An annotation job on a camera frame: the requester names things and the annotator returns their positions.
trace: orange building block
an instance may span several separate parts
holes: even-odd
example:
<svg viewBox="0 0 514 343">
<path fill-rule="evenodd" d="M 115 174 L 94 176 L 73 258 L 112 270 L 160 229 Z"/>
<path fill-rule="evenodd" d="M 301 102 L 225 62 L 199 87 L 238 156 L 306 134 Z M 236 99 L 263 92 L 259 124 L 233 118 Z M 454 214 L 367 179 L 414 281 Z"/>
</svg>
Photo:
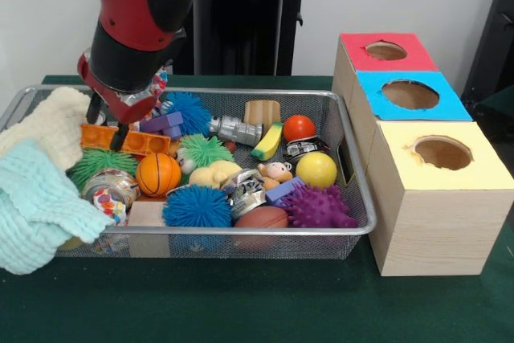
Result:
<svg viewBox="0 0 514 343">
<path fill-rule="evenodd" d="M 82 125 L 83 148 L 98 148 L 109 150 L 115 128 L 97 125 Z M 168 153 L 171 138 L 155 134 L 128 132 L 127 138 L 121 148 L 123 153 L 145 156 L 151 153 Z"/>
</svg>

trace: purple building block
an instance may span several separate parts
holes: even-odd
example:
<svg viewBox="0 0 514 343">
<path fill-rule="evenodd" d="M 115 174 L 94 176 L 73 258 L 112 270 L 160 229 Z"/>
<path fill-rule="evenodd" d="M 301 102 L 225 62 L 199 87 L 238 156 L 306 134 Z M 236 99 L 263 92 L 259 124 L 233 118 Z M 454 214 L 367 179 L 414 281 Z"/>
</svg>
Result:
<svg viewBox="0 0 514 343">
<path fill-rule="evenodd" d="M 180 126 L 172 126 L 171 128 L 163 129 L 162 135 L 171 137 L 172 140 L 177 140 L 182 137 L 182 131 L 180 130 Z"/>
<path fill-rule="evenodd" d="M 161 130 L 172 128 L 182 124 L 182 114 L 180 112 L 172 112 L 166 116 L 158 116 L 151 120 L 142 120 L 139 124 L 139 130 L 145 133 L 155 133 Z"/>
<path fill-rule="evenodd" d="M 294 192 L 297 186 L 305 186 L 304 180 L 300 177 L 294 177 L 292 180 L 286 181 L 276 188 L 266 191 L 266 201 L 273 206 L 281 206 L 282 198 Z"/>
</svg>

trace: metal basket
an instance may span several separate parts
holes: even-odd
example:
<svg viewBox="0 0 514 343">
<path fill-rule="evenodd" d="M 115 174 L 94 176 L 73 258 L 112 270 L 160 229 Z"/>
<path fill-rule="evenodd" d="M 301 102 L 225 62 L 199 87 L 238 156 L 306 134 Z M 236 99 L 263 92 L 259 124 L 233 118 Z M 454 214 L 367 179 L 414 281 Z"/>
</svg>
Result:
<svg viewBox="0 0 514 343">
<path fill-rule="evenodd" d="M 30 114 L 58 86 L 37 86 L 20 92 L 0 119 L 0 131 Z M 72 86 L 82 92 L 89 89 Z M 312 118 L 317 132 L 338 160 L 337 185 L 359 221 L 354 229 L 307 228 L 193 228 L 110 227 L 92 245 L 75 243 L 66 257 L 174 257 L 255 259 L 345 259 L 362 235 L 373 230 L 376 215 L 359 160 L 351 124 L 341 98 L 331 92 L 278 90 L 168 89 L 192 92 L 215 116 L 244 116 L 245 103 L 255 99 L 280 102 L 283 118 L 303 114 Z M 243 168 L 256 167 L 250 148 L 239 146 L 235 160 Z M 279 161 L 282 144 L 270 161 Z"/>
</svg>

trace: wooden box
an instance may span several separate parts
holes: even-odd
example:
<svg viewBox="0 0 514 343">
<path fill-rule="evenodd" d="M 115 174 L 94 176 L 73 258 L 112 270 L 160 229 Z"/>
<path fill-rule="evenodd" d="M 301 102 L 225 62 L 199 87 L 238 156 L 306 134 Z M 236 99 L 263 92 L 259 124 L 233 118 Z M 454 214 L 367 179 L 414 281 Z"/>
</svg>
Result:
<svg viewBox="0 0 514 343">
<path fill-rule="evenodd" d="M 357 71 L 437 71 L 415 34 L 342 33 L 337 47 L 332 91 L 352 103 Z"/>
<path fill-rule="evenodd" d="M 438 71 L 358 71 L 349 115 L 365 170 L 378 120 L 471 117 Z"/>
<path fill-rule="evenodd" d="M 514 181 L 474 122 L 379 122 L 368 181 L 383 276 L 478 275 Z"/>
</svg>

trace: green table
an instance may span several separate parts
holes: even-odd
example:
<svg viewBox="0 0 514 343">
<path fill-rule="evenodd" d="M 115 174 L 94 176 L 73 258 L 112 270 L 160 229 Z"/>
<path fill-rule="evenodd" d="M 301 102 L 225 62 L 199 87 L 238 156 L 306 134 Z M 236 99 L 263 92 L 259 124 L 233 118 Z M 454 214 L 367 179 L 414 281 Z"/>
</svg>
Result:
<svg viewBox="0 0 514 343">
<path fill-rule="evenodd" d="M 173 78 L 178 87 L 330 84 Z M 0 342 L 512 342 L 509 248 L 505 227 L 481 276 L 439 278 L 381 278 L 367 237 L 345 261 L 54 259 L 29 276 L 0 271 Z"/>
</svg>

